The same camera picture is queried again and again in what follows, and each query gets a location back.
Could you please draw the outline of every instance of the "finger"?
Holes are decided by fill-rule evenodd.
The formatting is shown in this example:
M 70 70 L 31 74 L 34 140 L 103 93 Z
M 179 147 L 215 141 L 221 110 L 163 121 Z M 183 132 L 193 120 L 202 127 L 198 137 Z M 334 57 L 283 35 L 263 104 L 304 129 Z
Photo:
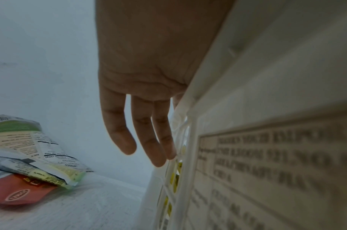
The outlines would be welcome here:
M 167 117 L 170 105 L 170 100 L 154 102 L 152 121 L 159 143 L 165 150 L 167 159 L 172 160 L 176 157 L 176 148 L 173 143 L 171 127 Z
M 125 97 L 125 94 L 114 92 L 100 84 L 100 105 L 106 129 L 118 148 L 130 155 L 137 149 L 137 144 L 126 126 Z
M 177 94 L 176 96 L 173 97 L 172 99 L 172 104 L 173 104 L 173 109 L 176 109 L 178 103 L 180 103 L 182 97 L 184 94 Z
M 151 121 L 153 102 L 132 96 L 131 106 L 133 125 L 144 151 L 154 166 L 163 166 L 166 162 L 166 156 L 156 139 Z

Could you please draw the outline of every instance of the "white surface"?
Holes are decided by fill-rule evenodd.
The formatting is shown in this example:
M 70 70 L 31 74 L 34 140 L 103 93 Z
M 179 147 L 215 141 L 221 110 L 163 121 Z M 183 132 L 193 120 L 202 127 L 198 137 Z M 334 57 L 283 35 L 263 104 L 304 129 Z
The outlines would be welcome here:
M 0 208 L 0 230 L 130 230 L 144 189 L 88 174 L 71 193 Z
M 239 0 L 236 6 L 244 2 Z M 176 129 L 175 140 L 182 138 L 179 127 L 186 116 L 191 131 L 187 146 L 189 157 L 183 163 L 169 230 L 193 229 L 190 224 L 186 228 L 183 224 L 190 201 L 199 135 L 347 101 L 347 0 L 290 1 L 275 21 L 254 38 L 245 34 L 248 30 L 235 29 L 233 25 L 242 21 L 234 14 L 228 17 L 174 112 L 171 125 Z M 238 56 L 230 59 L 224 53 L 226 50 L 229 54 L 230 47 L 243 49 L 238 49 Z M 167 175 L 165 177 L 165 171 L 155 170 L 152 181 L 159 185 L 149 187 L 148 191 L 162 187 L 169 190 L 165 185 L 170 171 Z M 151 219 L 153 226 L 159 222 L 161 210 L 159 205 L 155 218 Z M 142 229 L 152 228 L 145 225 Z
M 97 67 L 93 0 L 0 0 L 0 114 L 38 121 L 97 173 L 146 187 L 142 147 L 125 156 L 105 130 Z M 135 136 L 129 98 L 126 116 Z

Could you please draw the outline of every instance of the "nutrition label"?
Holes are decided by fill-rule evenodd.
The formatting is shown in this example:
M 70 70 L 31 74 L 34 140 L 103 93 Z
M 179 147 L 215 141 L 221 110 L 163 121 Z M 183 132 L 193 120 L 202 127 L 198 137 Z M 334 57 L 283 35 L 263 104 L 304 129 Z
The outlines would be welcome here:
M 202 136 L 184 230 L 347 229 L 347 112 Z

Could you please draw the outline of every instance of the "red packet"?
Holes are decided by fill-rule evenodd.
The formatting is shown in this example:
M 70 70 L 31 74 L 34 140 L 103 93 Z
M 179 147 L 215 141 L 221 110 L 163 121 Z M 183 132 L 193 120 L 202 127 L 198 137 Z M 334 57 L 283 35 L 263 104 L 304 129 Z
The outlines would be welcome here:
M 58 186 L 24 175 L 0 171 L 0 204 L 36 203 Z

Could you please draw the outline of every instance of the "table surface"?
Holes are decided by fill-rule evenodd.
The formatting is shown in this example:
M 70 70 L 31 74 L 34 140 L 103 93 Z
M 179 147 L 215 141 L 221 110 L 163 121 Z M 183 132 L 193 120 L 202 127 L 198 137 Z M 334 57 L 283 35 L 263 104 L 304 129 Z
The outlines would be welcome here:
M 0 230 L 129 230 L 144 189 L 89 173 L 73 191 L 0 208 Z

